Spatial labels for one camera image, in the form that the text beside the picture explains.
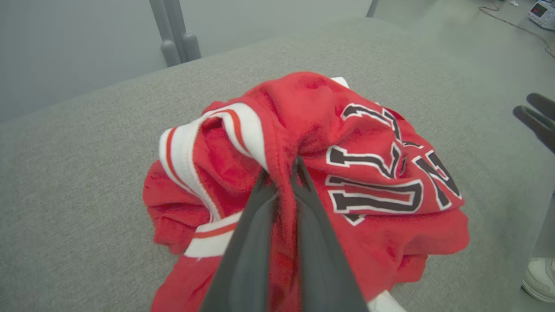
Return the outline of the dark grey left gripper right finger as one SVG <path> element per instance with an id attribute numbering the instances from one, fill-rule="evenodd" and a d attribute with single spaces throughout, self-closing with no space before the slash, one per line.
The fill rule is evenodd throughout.
<path id="1" fill-rule="evenodd" d="M 303 312 L 366 312 L 359 289 L 317 188 L 298 156 L 291 176 L 297 204 Z"/>

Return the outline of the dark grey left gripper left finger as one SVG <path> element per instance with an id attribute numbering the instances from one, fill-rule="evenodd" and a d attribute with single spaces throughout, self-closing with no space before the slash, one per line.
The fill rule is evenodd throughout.
<path id="1" fill-rule="evenodd" d="M 261 171 L 204 297 L 202 312 L 266 312 L 279 192 Z"/>

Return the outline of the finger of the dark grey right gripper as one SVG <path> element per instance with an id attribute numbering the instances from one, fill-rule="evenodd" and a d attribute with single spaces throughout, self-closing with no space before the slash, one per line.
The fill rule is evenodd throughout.
<path id="1" fill-rule="evenodd" d="M 555 121 L 555 101 L 538 93 L 527 95 L 526 101 L 541 114 Z"/>
<path id="2" fill-rule="evenodd" d="M 529 128 L 551 152 L 555 152 L 555 126 L 551 119 L 523 105 L 515 107 L 513 115 Z"/>

